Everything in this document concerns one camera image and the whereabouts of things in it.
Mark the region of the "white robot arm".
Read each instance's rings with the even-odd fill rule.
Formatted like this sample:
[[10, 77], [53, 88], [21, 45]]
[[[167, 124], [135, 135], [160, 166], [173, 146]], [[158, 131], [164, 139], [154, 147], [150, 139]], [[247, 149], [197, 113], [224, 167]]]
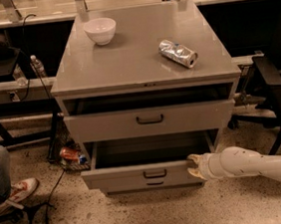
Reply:
[[218, 153], [193, 153], [187, 160], [187, 171], [203, 180], [260, 175], [281, 182], [281, 155], [229, 146]]

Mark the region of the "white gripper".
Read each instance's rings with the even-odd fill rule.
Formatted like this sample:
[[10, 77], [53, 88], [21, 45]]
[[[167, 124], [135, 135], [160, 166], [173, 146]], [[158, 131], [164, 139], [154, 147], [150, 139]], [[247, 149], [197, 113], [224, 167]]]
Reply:
[[205, 180], [220, 179], [225, 176], [222, 169], [220, 154], [218, 153], [205, 153], [194, 154], [186, 158], [188, 166], [198, 165], [198, 170], [195, 168], [188, 168], [187, 171], [190, 175], [196, 178], [203, 178]]

